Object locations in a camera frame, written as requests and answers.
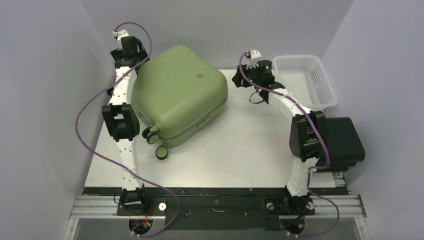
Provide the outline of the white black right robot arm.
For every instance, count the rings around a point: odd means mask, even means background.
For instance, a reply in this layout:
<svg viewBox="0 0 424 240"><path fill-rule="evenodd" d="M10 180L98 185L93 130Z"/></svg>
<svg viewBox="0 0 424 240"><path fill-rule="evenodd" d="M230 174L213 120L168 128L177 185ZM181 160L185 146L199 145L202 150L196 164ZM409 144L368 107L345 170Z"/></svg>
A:
<svg viewBox="0 0 424 240"><path fill-rule="evenodd" d="M254 87L267 104L275 107L290 121L289 149L294 156L291 176L285 186L288 196L282 199L283 209L296 213L309 206L310 181L325 158L322 169L331 160L325 142L326 117L322 111L313 111L297 101L288 89L275 80L270 60L260 60L254 66L240 63L232 78L236 87Z"/></svg>

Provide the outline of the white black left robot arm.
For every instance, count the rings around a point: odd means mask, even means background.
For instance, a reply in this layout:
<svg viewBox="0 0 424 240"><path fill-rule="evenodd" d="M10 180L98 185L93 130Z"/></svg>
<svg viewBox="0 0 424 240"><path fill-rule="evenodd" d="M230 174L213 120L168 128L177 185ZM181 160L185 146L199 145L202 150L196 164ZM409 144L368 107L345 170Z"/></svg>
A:
<svg viewBox="0 0 424 240"><path fill-rule="evenodd" d="M107 90L110 100L102 106L101 113L120 157L122 192L118 204L136 215L143 215L149 210L150 201L143 181L137 177L136 140L140 134L140 122L131 105L131 97L139 63L148 55L142 42L134 36L118 36L116 40L118 48L111 52L116 79L114 86Z"/></svg>

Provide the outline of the green hard-shell suitcase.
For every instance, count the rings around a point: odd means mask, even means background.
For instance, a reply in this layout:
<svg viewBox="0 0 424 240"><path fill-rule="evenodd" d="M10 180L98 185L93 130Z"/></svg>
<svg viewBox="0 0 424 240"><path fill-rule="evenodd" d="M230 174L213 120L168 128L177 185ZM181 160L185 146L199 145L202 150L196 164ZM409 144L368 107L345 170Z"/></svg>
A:
<svg viewBox="0 0 424 240"><path fill-rule="evenodd" d="M159 160L218 116L228 99L224 74L185 45L173 46L143 63L131 105L146 128L141 135Z"/></svg>

